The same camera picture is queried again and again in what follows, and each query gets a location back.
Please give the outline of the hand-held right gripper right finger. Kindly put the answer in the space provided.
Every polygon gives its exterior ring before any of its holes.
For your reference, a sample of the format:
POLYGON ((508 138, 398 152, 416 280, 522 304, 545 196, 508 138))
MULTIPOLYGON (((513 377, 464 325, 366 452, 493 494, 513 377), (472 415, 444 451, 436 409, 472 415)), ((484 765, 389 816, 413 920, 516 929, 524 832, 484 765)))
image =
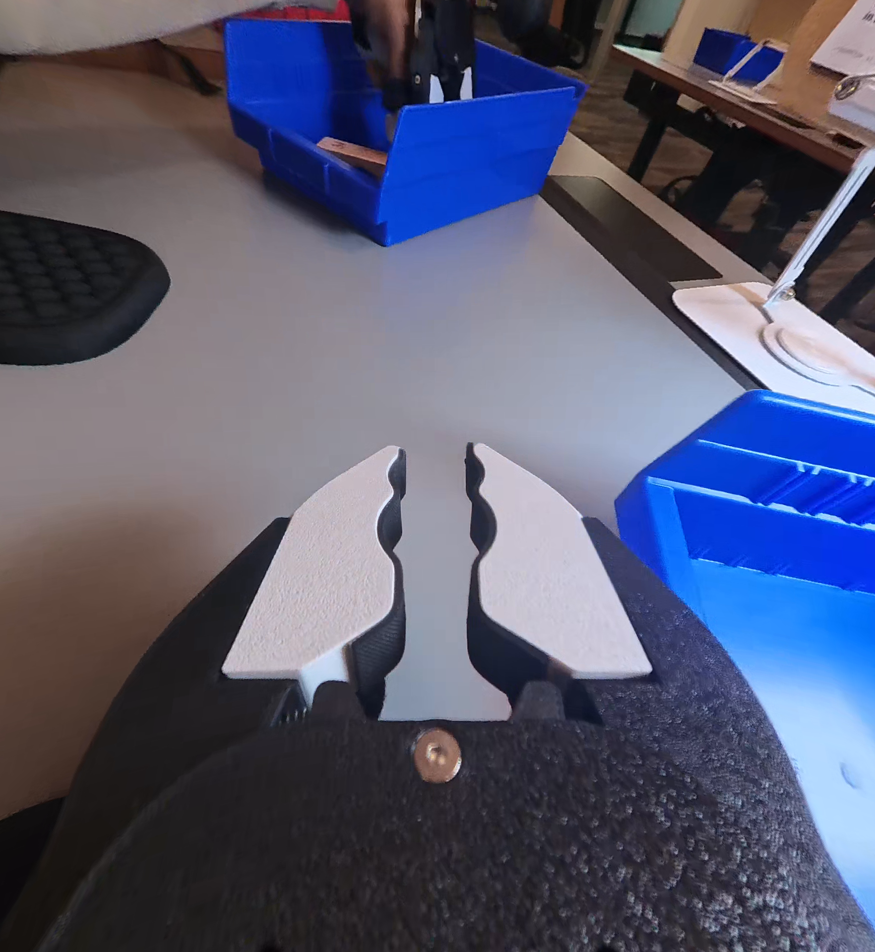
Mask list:
POLYGON ((465 454, 471 504, 469 660, 517 714, 526 688, 587 715, 585 685, 641 683, 653 665, 585 518, 547 482, 484 443, 465 454))

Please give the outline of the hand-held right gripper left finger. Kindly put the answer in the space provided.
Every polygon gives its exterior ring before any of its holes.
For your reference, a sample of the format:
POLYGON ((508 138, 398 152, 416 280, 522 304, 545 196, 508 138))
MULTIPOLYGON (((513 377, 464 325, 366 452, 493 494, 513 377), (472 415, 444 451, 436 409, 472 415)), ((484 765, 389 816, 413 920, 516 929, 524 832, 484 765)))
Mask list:
POLYGON ((221 666, 230 680, 298 684, 308 707, 350 684, 372 716, 405 646, 396 557, 406 455, 385 446, 316 490, 290 517, 221 666))

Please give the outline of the natural wooden arch block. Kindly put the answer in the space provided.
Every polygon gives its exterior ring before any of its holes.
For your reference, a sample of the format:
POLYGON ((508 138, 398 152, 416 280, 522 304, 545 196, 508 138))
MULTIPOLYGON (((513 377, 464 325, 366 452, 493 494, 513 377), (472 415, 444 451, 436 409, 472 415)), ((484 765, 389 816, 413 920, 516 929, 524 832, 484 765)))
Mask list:
POLYGON ((316 146, 337 160, 370 174, 377 180, 380 180, 385 173, 388 162, 388 152, 385 150, 372 149, 327 136, 319 140, 316 146))

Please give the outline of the person's left hand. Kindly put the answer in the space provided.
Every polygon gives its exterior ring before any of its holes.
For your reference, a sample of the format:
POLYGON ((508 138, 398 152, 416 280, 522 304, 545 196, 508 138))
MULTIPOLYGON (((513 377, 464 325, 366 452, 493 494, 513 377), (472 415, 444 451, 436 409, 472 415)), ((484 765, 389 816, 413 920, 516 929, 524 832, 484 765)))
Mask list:
POLYGON ((387 113, 408 102, 409 46, 414 2, 349 1, 352 37, 387 113))

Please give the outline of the small blue plastic bin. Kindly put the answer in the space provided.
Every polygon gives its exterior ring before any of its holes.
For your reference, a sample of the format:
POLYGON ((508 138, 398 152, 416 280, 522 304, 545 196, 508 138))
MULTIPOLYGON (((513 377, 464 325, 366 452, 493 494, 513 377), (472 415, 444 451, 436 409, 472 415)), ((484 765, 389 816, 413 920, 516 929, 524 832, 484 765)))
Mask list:
POLYGON ((707 28, 693 54, 693 65, 744 85, 764 82, 781 65, 787 46, 756 42, 747 34, 707 28))

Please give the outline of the white document stand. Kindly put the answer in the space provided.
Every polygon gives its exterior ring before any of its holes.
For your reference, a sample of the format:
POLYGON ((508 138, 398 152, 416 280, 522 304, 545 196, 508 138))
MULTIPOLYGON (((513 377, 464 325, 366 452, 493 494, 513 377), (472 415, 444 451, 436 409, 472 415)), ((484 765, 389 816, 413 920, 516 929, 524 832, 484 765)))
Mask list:
POLYGON ((744 54, 738 63, 732 65, 724 76, 717 79, 710 79, 708 84, 722 93, 734 96, 748 103, 761 106, 776 106, 777 98, 772 96, 773 90, 769 89, 769 87, 772 85, 774 78, 782 72, 782 64, 785 54, 788 53, 788 48, 788 44, 775 39, 762 41, 744 54), (737 82, 737 76, 741 72, 741 69, 765 49, 771 51, 773 54, 779 54, 775 67, 771 69, 763 79, 753 85, 737 82))
POLYGON ((860 210, 875 177, 875 75, 842 75, 811 56, 855 2, 816 2, 784 57, 780 103, 860 143, 838 190, 772 285, 677 290, 676 308, 759 387, 875 415, 875 356, 801 303, 796 284, 825 239, 860 210))

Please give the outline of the wooden desk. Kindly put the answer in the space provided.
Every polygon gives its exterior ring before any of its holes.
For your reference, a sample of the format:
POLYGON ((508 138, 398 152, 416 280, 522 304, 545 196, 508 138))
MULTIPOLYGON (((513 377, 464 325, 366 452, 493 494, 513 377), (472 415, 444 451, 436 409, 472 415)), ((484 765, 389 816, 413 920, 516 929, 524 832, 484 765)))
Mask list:
POLYGON ((704 148, 708 159, 675 198, 676 209, 713 228, 736 195, 759 186, 760 216, 749 237, 781 237, 820 210, 860 154, 860 143, 805 115, 745 102, 710 86, 721 76, 679 66, 661 52, 614 45, 610 58, 631 72, 623 100, 646 120, 627 168, 642 183, 665 133, 704 148))

